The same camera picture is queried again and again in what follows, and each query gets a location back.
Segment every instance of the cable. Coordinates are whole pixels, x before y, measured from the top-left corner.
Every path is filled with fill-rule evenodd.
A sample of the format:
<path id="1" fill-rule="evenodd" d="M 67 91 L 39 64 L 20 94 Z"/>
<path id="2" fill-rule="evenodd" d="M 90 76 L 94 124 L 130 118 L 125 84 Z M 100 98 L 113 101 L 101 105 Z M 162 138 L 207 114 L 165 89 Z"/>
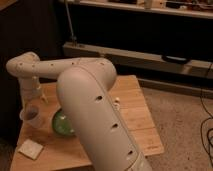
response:
<path id="1" fill-rule="evenodd" d="M 206 79 L 208 77 L 208 74 L 209 74 L 209 71 L 212 68 L 212 65 L 213 65 L 213 63 L 211 63 L 209 68 L 207 69 L 207 71 L 206 71 L 206 73 L 204 75 L 204 79 Z M 213 121 L 213 114 L 211 112 L 209 112 L 209 110 L 206 108 L 206 105 L 205 105 L 205 103 L 203 101 L 203 87 L 202 87 L 202 85 L 201 85 L 201 89 L 200 89 L 200 101 L 201 101 L 203 109 L 209 115 L 209 117 L 206 118 L 205 120 L 203 120 L 201 122 L 201 125 L 200 125 L 201 142 L 202 142 L 204 150 L 206 151 L 206 153 L 209 156 L 209 160 L 210 160 L 211 166 L 213 168 L 213 155 L 211 153 L 211 151 L 213 151 L 213 127 L 209 128 L 207 130 L 206 137 L 205 137 L 205 139 L 206 139 L 205 142 L 206 143 L 204 142 L 204 135 L 203 135 L 203 132 L 204 132 L 204 130 L 203 130 L 204 128 L 203 127 L 204 127 L 204 125 L 206 123 Z"/>

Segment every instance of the wooden tabletop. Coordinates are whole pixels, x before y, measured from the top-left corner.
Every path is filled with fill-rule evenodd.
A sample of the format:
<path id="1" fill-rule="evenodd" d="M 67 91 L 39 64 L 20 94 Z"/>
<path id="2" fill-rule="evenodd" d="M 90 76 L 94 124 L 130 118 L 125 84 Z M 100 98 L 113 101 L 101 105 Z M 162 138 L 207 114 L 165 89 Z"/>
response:
<path id="1" fill-rule="evenodd" d="M 23 123 L 11 171 L 48 171 L 91 165 L 77 137 L 62 137 L 53 132 L 51 120 L 53 114 L 60 108 L 56 98 L 55 83 L 43 84 L 42 87 L 49 103 L 47 105 L 38 102 L 37 105 L 39 105 L 41 115 L 45 118 L 45 123 L 39 129 Z M 162 142 L 137 78 L 135 76 L 117 77 L 109 93 L 113 99 L 120 98 L 121 115 L 144 155 L 163 153 Z M 17 151 L 26 139 L 44 146 L 35 161 Z"/>

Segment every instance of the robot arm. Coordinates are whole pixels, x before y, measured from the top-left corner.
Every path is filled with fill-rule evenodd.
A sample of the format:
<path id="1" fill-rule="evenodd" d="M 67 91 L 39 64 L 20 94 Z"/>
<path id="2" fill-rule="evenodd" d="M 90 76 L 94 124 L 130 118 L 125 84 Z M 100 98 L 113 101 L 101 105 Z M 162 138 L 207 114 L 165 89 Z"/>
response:
<path id="1" fill-rule="evenodd" d="M 7 69 L 18 77 L 24 98 L 27 91 L 31 99 L 39 95 L 37 77 L 57 79 L 63 112 L 97 171 L 152 170 L 107 93 L 116 79 L 111 62 L 102 58 L 41 62 L 34 53 L 26 53 L 8 61 Z"/>

